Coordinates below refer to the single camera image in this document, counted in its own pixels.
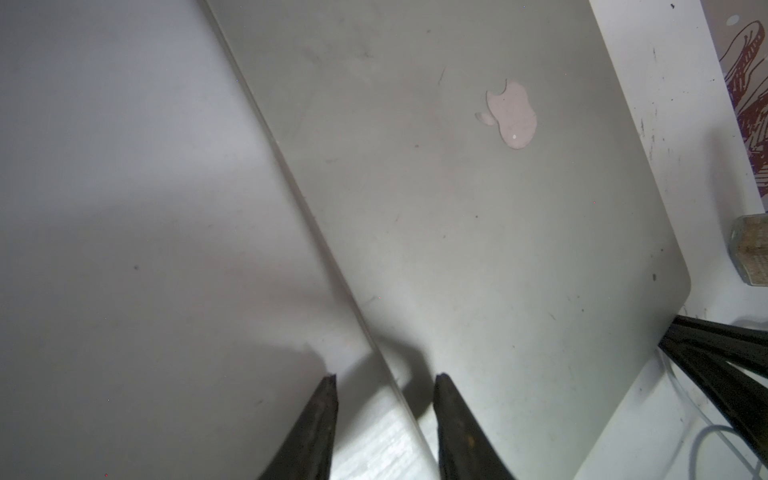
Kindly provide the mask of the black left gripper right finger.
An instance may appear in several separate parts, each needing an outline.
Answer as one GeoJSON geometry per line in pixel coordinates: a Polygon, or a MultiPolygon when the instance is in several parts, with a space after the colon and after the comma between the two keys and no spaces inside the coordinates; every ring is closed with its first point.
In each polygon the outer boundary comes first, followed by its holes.
{"type": "Polygon", "coordinates": [[[437,419],[441,479],[515,479],[446,373],[436,376],[433,409],[437,419]]]}

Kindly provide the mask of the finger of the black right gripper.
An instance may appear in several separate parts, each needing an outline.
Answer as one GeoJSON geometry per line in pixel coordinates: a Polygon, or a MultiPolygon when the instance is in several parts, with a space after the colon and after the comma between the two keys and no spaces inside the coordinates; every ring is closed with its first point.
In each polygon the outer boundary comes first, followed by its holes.
{"type": "Polygon", "coordinates": [[[670,325],[670,339],[767,377],[766,331],[678,315],[670,325]]]}
{"type": "Polygon", "coordinates": [[[766,465],[767,388],[725,359],[700,348],[668,339],[663,339],[660,347],[766,465]]]}

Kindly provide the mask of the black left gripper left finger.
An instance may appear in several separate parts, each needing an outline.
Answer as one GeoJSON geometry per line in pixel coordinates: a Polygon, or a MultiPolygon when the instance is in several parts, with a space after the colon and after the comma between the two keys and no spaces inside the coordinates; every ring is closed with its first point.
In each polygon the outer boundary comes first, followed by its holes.
{"type": "Polygon", "coordinates": [[[335,374],[324,376],[260,480],[328,480],[338,418],[335,374]]]}

